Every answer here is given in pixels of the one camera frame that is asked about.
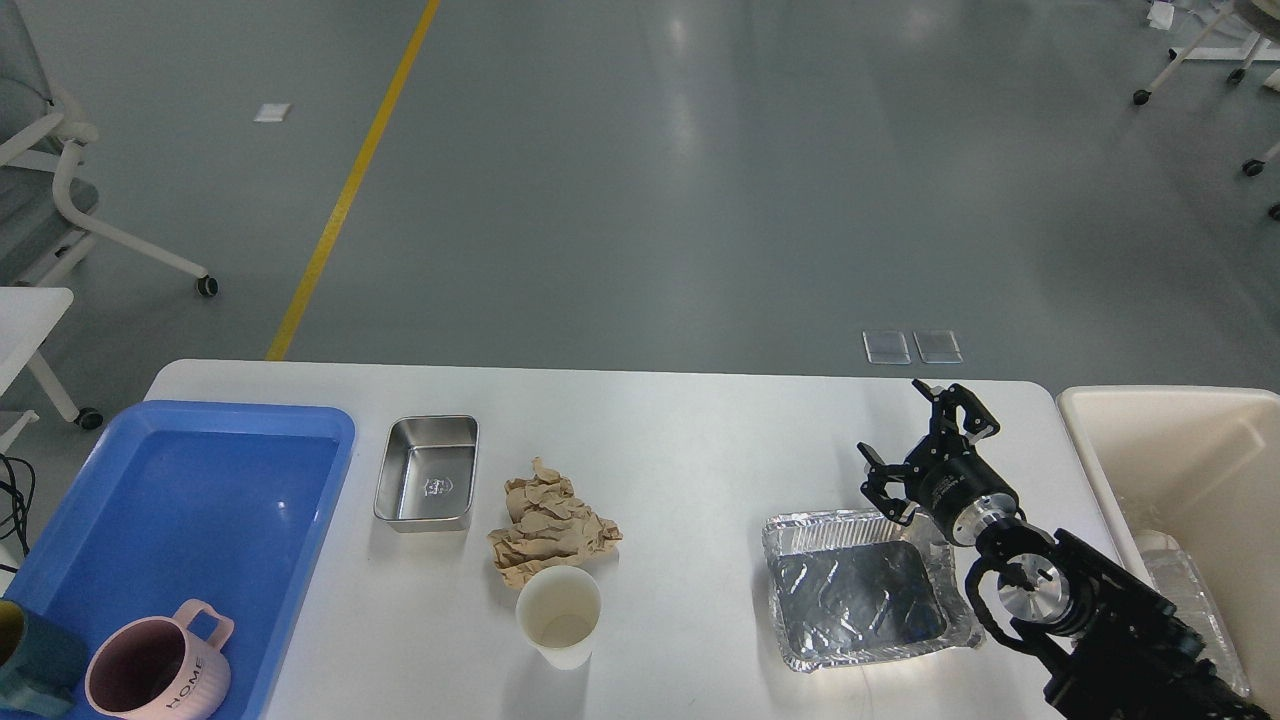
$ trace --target white bin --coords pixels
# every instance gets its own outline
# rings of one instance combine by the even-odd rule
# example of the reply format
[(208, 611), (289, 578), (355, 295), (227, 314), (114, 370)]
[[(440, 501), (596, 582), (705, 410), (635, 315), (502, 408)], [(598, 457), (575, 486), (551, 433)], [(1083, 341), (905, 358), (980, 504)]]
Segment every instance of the white bin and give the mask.
[[(1079, 387), (1057, 404), (1124, 566), (1148, 578), (1132, 533), (1172, 536), (1217, 601), (1253, 700), (1280, 710), (1280, 396)], [(1128, 527), (1116, 496), (1155, 506), (1161, 527)]]

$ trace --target gray floor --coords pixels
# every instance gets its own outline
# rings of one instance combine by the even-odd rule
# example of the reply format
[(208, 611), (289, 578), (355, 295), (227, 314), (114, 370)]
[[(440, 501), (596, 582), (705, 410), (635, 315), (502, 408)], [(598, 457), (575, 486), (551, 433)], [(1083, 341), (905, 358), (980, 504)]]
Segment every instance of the gray floor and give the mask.
[[(100, 217), (223, 283), (95, 251), (46, 343), (73, 395), (262, 357), (422, 1), (22, 6), (102, 129)], [(1239, 173), (1275, 65), (1138, 110), (1146, 8), (444, 0), (289, 359), (1280, 389), (1280, 170)], [(884, 328), (965, 363), (870, 365)], [(29, 378), (4, 405), (47, 410), (38, 532), (96, 433)]]

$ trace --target white table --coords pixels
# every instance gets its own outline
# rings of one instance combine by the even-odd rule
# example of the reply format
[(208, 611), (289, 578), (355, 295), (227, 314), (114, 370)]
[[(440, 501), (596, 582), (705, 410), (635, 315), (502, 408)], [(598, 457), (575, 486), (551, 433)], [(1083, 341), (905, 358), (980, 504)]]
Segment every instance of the white table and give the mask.
[[(1030, 520), (1115, 557), (1050, 395), (965, 384), (1004, 425), (980, 450)], [(183, 360), (147, 398), (332, 405), (356, 421), (268, 717), (1059, 717), (1039, 662), (989, 639), (813, 675), (782, 664), (760, 527), (867, 507), (854, 443), (901, 457), (927, 429), (906, 380)], [(372, 514), (387, 436), (433, 414), (479, 421), (471, 529), (397, 534)], [(502, 483), (535, 455), (625, 534), (588, 565), (604, 614), (573, 671), (524, 644), (485, 539), (508, 524)]]
[[(70, 305), (72, 291), (65, 287), (0, 287), (0, 395), (33, 359), (47, 368), (40, 343)], [(0, 413), (0, 452), (35, 419), (29, 410)]]

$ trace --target chair wheel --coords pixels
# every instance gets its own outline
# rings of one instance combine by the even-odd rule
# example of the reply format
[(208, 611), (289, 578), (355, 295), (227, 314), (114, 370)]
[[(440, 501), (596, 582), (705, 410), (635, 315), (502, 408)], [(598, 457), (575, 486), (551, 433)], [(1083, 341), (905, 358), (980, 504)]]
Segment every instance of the chair wheel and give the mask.
[(102, 414), (92, 407), (81, 407), (79, 415), (73, 420), (81, 429), (93, 430), (102, 425)]
[(218, 278), (212, 275), (205, 275), (196, 281), (196, 292), (205, 297), (212, 297), (218, 295)]

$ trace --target white paper on floor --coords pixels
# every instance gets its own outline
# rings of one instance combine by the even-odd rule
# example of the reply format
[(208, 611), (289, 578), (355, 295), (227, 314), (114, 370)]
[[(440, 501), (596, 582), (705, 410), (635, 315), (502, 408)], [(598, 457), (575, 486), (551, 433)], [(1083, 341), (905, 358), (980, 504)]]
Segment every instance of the white paper on floor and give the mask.
[(1156, 29), (1169, 29), (1174, 27), (1174, 4), (1165, 0), (1156, 0), (1147, 12), (1148, 24)]
[(915, 331), (915, 348), (924, 363), (964, 363), (956, 333), (951, 331)]
[(293, 108), (293, 102), (266, 102), (257, 109), (257, 115), (253, 118), (253, 122), (283, 123), (284, 115), (289, 114), (289, 108)]
[(899, 331), (864, 331), (863, 346), (867, 348), (867, 361), (873, 365), (911, 364), (906, 336)]

